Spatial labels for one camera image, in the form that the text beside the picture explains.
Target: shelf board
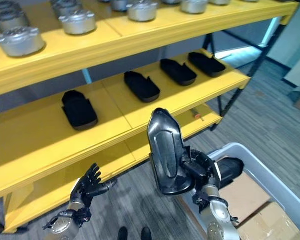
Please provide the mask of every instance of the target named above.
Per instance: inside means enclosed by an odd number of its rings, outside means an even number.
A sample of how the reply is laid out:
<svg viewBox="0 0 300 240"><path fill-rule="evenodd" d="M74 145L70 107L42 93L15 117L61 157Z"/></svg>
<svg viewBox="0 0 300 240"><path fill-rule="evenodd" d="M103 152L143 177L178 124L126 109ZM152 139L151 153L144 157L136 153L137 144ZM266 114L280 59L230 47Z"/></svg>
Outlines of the shelf board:
<svg viewBox="0 0 300 240"><path fill-rule="evenodd" d="M32 193L20 206L15 207L13 202L9 203L5 213L4 231L8 233L68 201L75 181L86 172L92 163L100 166L103 181L137 164L124 142L120 142L34 182ZM22 188L12 194L19 195L19 192L22 192Z"/></svg>
<svg viewBox="0 0 300 240"><path fill-rule="evenodd" d="M182 62L186 55L175 59ZM86 131L69 125L61 109L63 93L1 113L0 197L144 131L157 107L176 116L231 89L243 88L249 80L229 66L222 76L210 78L188 65L198 77L186 87L169 79L158 63L136 69L150 75L161 90L157 100L146 104L128 89L122 74L78 87L99 119Z"/></svg>
<svg viewBox="0 0 300 240"><path fill-rule="evenodd" d="M222 118L213 112L206 104L195 107L198 113L202 116L199 119L194 119L190 111L186 111L175 117L181 127L182 137L189 136L209 127L212 124L219 122ZM146 132L139 133L125 140L126 145L130 149L134 158L137 161L147 159L150 153L150 145Z"/></svg>
<svg viewBox="0 0 300 240"><path fill-rule="evenodd" d="M208 55L208 52L204 50L197 51ZM161 90L158 99L150 104L141 102L129 90L123 81L123 74L102 81L133 128L146 126L152 111L157 107L167 109L170 114L176 116L231 89L243 88L249 80L249 77L225 63L227 67L225 72L219 77L212 78L189 63L187 53L171 59L180 64L186 63L197 74L196 80L186 87L177 85L160 69L159 62L134 69L134 71L143 74L144 77L150 76L151 80Z"/></svg>
<svg viewBox="0 0 300 240"><path fill-rule="evenodd" d="M126 13L112 11L111 6L104 2L86 0L86 5L97 12L105 21L122 36L136 36L141 33L150 33L151 39L157 38L157 32L174 28L173 32L166 33L170 38L179 33L184 39L206 33L249 24L277 16L292 14L295 2L281 3L277 0L259 0L246 2L231 0L228 5L207 4L203 14L188 14L180 11L178 4L164 4L159 2L156 18L153 21L137 22L128 19Z"/></svg>
<svg viewBox="0 0 300 240"><path fill-rule="evenodd" d="M0 94L80 70L87 66L89 58L94 58L94 65L112 60L107 58L106 49L120 34L97 15L96 31L72 36L64 33L49 2L26 6L24 10L31 25L40 29L46 47L22 58L8 57L0 48Z"/></svg>
<svg viewBox="0 0 300 240"><path fill-rule="evenodd" d="M86 131L70 126L63 93L0 114L0 197L121 141L131 129L100 82L77 90L99 120Z"/></svg>
<svg viewBox="0 0 300 240"><path fill-rule="evenodd" d="M203 120L194 119L189 111L176 117L182 127L184 137L188 137L221 119L206 105L200 105L196 109ZM5 214L5 232L9 232L68 201L76 179L82 176L93 162L100 166L101 177L105 181L145 160L149 154L149 149L147 147L139 148L139 144L144 144L146 133L143 132L140 136L133 136L126 142L120 142L34 182L34 187L30 187L32 193L20 206L13 202L9 203ZM24 192L24 188L27 186L14 191L12 194L20 196Z"/></svg>
<svg viewBox="0 0 300 240"><path fill-rule="evenodd" d="M31 25L42 31L46 48L34 55L9 58L0 49L0 94L181 40L277 16L291 16L297 2L232 0L228 6L208 4L203 14L185 14L179 6L161 4L150 22L133 22L109 3L84 0L96 12L97 30L82 36L63 32L46 2L25 7Z"/></svg>

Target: plastic storage bin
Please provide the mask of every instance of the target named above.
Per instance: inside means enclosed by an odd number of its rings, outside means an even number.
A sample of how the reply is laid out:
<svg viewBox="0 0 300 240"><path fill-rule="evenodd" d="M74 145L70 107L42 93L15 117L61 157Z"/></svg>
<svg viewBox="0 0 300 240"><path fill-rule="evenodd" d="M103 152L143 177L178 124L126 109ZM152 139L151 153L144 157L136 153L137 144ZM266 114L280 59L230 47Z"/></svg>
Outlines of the plastic storage bin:
<svg viewBox="0 0 300 240"><path fill-rule="evenodd" d="M284 209L300 230L300 199L242 144L232 142L212 152L209 157L217 160L225 155L241 159L244 162L244 171L273 198L273 201ZM199 215L199 209L192 203L192 194L194 193L188 192L182 195L182 199L206 231Z"/></svg>

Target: person's foot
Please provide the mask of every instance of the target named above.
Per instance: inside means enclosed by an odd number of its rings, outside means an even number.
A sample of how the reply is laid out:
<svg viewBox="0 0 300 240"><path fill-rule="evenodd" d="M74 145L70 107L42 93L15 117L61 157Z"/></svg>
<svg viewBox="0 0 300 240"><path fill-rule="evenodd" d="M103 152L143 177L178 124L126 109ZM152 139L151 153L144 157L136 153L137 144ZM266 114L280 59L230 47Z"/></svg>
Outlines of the person's foot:
<svg viewBox="0 0 300 240"><path fill-rule="evenodd" d="M147 226L142 229L141 240L152 240L150 228Z"/></svg>
<svg viewBox="0 0 300 240"><path fill-rule="evenodd" d="M128 240L128 229L126 227L122 226L119 229L118 240Z"/></svg>

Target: floor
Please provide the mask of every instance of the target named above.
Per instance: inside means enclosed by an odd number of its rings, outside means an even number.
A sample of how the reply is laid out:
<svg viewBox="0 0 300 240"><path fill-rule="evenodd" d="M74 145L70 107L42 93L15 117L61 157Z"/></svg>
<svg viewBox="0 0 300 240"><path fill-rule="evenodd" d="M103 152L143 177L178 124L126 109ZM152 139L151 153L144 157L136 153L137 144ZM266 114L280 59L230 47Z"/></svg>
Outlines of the floor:
<svg viewBox="0 0 300 240"><path fill-rule="evenodd" d="M240 68L244 73L248 69L249 65ZM285 74L265 61L222 123L186 143L205 152L229 142L242 143L300 198L300 110L288 97L292 87L280 80ZM216 101L209 104L217 109ZM42 239L41 226L61 208L32 221L27 233L0 235L0 240ZM145 225L154 240L202 239L177 200L157 194L149 162L120 176L116 188L93 200L91 212L77 240L115 240L122 225L128 227L130 240L140 239Z"/></svg>

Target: robotic arm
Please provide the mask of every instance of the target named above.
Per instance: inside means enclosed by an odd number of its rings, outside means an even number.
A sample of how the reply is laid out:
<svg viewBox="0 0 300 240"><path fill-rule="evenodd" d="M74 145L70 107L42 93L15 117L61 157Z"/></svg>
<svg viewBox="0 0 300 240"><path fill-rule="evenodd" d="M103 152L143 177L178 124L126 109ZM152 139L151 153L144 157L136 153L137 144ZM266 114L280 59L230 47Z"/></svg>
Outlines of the robotic arm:
<svg viewBox="0 0 300 240"><path fill-rule="evenodd" d="M219 188L241 174L242 161L228 157L217 163L203 152L185 147L178 123L161 108L153 111L147 133L159 191L165 195L194 191L193 203L199 206L208 240L239 240Z"/></svg>
<svg viewBox="0 0 300 240"><path fill-rule="evenodd" d="M112 188L117 179L104 183L99 176L101 172L94 163L79 179L73 188L66 210L54 216L43 229L48 233L45 240L73 240L83 223L90 221L90 205L93 197L101 195Z"/></svg>

